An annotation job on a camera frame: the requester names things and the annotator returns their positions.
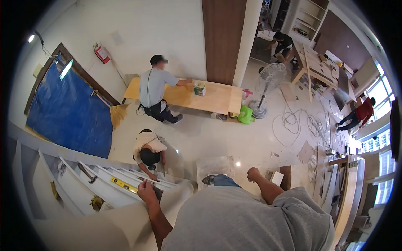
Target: wall light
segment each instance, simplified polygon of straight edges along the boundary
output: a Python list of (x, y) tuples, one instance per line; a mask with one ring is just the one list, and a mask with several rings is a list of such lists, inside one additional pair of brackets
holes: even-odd
[(28, 43), (30, 43), (30, 42), (32, 42), (32, 40), (35, 38), (35, 35), (31, 35), (29, 38), (28, 38)]
[(73, 66), (73, 60), (71, 60), (63, 69), (62, 73), (60, 74), (60, 80), (63, 80), (67, 72), (70, 70), (70, 68)]

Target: broom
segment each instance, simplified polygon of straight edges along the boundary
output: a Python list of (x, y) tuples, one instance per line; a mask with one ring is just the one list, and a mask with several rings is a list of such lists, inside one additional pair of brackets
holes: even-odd
[(98, 90), (93, 90), (91, 96), (94, 94), (110, 108), (110, 120), (112, 121), (113, 130), (115, 130), (120, 125), (120, 121), (127, 115), (126, 109), (129, 104), (111, 106), (98, 94)]

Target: plastic bag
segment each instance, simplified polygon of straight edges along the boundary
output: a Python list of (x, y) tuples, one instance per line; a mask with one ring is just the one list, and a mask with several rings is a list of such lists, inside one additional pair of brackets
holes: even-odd
[(244, 124), (249, 124), (250, 121), (255, 121), (255, 118), (253, 118), (251, 115), (252, 115), (252, 109), (242, 105), (240, 107), (240, 114), (237, 117), (237, 119)]

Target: fan base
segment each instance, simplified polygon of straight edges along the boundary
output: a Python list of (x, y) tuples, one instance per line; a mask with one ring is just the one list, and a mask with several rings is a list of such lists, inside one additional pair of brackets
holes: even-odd
[(258, 105), (260, 104), (260, 100), (252, 100), (248, 104), (248, 107), (252, 109), (252, 116), (255, 118), (265, 118), (267, 115), (267, 107), (265, 106), (264, 103), (261, 104), (260, 108), (258, 108)]

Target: worker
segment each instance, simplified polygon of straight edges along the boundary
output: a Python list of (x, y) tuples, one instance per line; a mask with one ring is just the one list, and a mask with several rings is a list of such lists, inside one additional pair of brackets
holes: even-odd
[[(373, 107), (375, 105), (375, 99), (374, 98), (366, 98), (366, 100), (361, 104), (361, 106), (357, 107), (354, 111), (349, 113), (348, 116), (344, 117), (343, 120), (341, 120), (339, 123), (336, 123), (335, 126), (337, 127), (336, 132), (338, 133), (339, 131), (346, 131), (349, 130), (355, 126), (357, 126), (360, 121), (363, 120), (363, 123), (359, 128), (362, 128), (363, 125), (366, 124), (367, 120), (373, 115)], [(344, 126), (344, 127), (339, 127), (346, 121), (351, 120), (351, 122)]]
[(174, 227), (161, 211), (152, 183), (144, 180), (138, 195), (148, 207), (158, 250), (330, 250), (332, 217), (305, 188), (284, 191), (255, 167), (247, 174), (263, 199), (226, 175), (207, 176), (203, 182), (213, 186), (184, 202)]
[(288, 56), (290, 55), (290, 52), (295, 46), (293, 44), (292, 38), (278, 31), (275, 33), (273, 40), (268, 44), (266, 50), (270, 49), (271, 46), (274, 45), (276, 42), (278, 42), (278, 46), (275, 49), (274, 57), (276, 58), (275, 55), (282, 51), (282, 56), (285, 58), (286, 61)]
[(166, 165), (167, 147), (160, 142), (160, 138), (150, 129), (144, 129), (139, 133), (134, 144), (133, 159), (152, 180), (158, 180), (156, 175), (150, 172), (156, 169), (155, 164), (162, 159), (162, 165)]
[(170, 123), (177, 123), (183, 119), (183, 114), (174, 117), (166, 103), (162, 99), (165, 93), (165, 83), (170, 86), (185, 86), (193, 81), (192, 78), (179, 80), (170, 72), (165, 71), (166, 60), (162, 55), (154, 55), (151, 58), (152, 69), (141, 75), (139, 84), (139, 108), (143, 107), (148, 116), (158, 121), (167, 120)]

